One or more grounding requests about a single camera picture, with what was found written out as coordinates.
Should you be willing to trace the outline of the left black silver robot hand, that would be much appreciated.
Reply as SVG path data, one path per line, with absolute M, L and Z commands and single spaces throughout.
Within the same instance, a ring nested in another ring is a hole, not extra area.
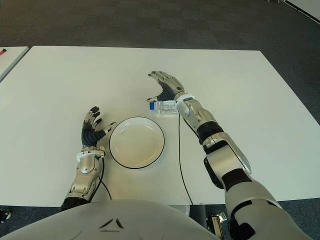
M 97 143 L 116 125 L 115 122 L 112 122 L 109 125 L 98 129 L 97 127 L 102 122 L 102 118 L 98 118 L 100 114 L 100 108 L 97 106 L 92 107 L 86 113 L 81 130 L 81 142 L 83 148 L 96 148 Z

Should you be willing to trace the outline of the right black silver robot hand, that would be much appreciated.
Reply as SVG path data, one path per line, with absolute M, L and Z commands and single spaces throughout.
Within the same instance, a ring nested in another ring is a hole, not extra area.
M 152 71 L 148 76 L 157 81 L 162 88 L 162 92 L 157 96 L 148 98 L 147 102 L 173 101 L 178 94 L 185 92 L 182 84 L 166 72 Z

